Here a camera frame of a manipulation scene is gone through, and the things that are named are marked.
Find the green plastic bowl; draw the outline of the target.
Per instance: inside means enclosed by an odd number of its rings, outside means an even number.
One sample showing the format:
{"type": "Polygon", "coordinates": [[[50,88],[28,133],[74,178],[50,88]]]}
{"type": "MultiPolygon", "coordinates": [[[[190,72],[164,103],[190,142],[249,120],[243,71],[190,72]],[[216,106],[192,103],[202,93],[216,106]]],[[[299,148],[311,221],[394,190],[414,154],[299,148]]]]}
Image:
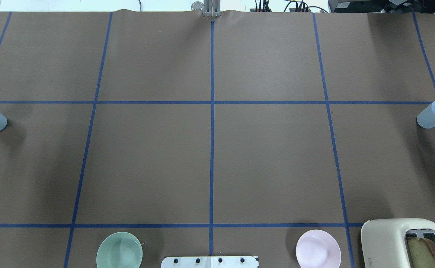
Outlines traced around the green plastic bowl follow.
{"type": "Polygon", "coordinates": [[[139,239],[129,232],[108,236],[96,254],[98,268],[139,268],[143,260],[143,247],[139,239]]]}

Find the toast slice in toaster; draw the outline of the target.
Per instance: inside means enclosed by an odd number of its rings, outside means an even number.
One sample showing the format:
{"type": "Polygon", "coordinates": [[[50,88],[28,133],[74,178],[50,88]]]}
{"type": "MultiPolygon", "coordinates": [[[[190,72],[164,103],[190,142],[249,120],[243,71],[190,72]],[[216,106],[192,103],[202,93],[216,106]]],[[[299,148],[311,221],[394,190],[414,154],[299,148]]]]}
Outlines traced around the toast slice in toaster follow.
{"type": "Polygon", "coordinates": [[[430,239],[409,237],[406,239],[412,268],[435,268],[435,243],[430,239]]]}

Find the cream two-slot toaster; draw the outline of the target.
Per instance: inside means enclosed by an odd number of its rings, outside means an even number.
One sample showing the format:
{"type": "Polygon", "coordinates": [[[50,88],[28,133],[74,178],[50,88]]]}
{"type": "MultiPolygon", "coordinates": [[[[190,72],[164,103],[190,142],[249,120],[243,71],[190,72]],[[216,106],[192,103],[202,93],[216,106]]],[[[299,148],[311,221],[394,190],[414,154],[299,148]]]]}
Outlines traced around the cream two-slot toaster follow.
{"type": "Polygon", "coordinates": [[[406,239],[420,237],[435,243],[435,222],[421,218],[367,221],[361,229],[366,268],[411,268],[406,239]]]}

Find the pink plastic bowl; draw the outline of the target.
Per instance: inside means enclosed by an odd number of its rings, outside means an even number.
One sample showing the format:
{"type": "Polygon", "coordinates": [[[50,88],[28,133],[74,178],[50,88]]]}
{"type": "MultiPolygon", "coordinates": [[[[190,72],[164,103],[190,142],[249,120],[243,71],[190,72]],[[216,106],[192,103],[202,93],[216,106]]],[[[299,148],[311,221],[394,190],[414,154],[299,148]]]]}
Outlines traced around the pink plastic bowl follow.
{"type": "Polygon", "coordinates": [[[301,268],[339,268],[341,248],[336,239],[323,230],[309,230],[296,243],[295,255],[301,268]]]}

